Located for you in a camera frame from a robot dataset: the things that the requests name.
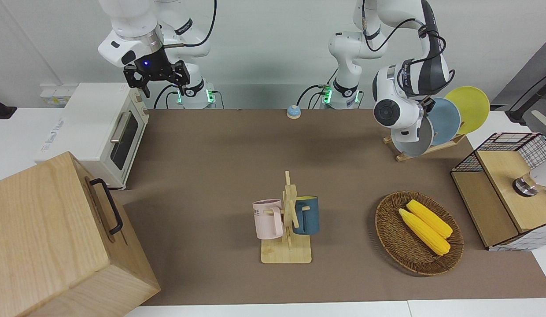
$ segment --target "oven window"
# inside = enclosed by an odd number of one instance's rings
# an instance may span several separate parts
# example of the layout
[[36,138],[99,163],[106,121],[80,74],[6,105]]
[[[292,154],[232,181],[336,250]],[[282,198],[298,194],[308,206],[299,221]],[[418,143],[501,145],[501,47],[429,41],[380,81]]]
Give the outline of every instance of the oven window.
[[124,162],[126,161],[126,157],[128,157],[130,147],[132,147],[136,131],[138,131],[138,121],[134,118],[134,115],[131,114],[128,125],[126,125],[126,128],[124,129],[122,140],[112,147],[111,160],[119,170],[124,168]]

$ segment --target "pink mug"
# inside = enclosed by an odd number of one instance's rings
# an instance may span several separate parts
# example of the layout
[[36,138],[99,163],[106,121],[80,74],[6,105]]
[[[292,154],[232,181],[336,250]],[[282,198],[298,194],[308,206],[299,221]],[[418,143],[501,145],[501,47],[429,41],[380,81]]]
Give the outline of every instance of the pink mug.
[[253,219],[257,238],[275,239],[283,236],[281,199],[266,199],[253,203]]

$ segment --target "yellow corn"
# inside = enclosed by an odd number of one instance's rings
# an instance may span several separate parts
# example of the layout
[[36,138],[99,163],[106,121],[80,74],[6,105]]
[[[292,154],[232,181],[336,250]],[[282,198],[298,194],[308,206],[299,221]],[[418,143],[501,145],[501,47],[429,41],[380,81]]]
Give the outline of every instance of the yellow corn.
[[453,229],[451,229],[450,225],[446,224],[438,215],[418,201],[412,199],[406,204],[406,207],[408,207],[408,210],[410,210],[411,213],[422,219],[422,221],[428,224],[436,233],[439,233],[439,235],[445,239],[450,237],[451,233],[453,233]]
[[436,255],[444,255],[449,252],[451,245],[446,239],[436,233],[434,229],[422,221],[422,219],[402,208],[398,209],[398,212],[402,216],[404,223],[406,223],[416,236],[426,243]]

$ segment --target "blue plate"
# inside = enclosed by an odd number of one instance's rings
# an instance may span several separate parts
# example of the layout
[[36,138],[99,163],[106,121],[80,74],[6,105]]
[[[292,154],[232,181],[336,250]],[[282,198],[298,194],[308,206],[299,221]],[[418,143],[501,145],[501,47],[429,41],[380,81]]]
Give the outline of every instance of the blue plate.
[[434,126],[433,146],[449,142],[455,137],[461,126],[461,115],[454,103],[445,98],[434,98],[435,106],[428,114]]

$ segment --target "wooden crate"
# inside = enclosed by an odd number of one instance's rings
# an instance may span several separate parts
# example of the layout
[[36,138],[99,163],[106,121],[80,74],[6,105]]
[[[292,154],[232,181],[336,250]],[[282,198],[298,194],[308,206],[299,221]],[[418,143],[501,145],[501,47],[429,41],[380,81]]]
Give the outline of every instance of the wooden crate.
[[91,180],[66,152],[0,181],[0,317],[122,317],[160,290]]
[[520,153],[476,151],[482,172],[451,173],[485,247],[510,244],[511,249],[533,249],[546,243],[546,192],[523,197],[512,187],[529,172]]

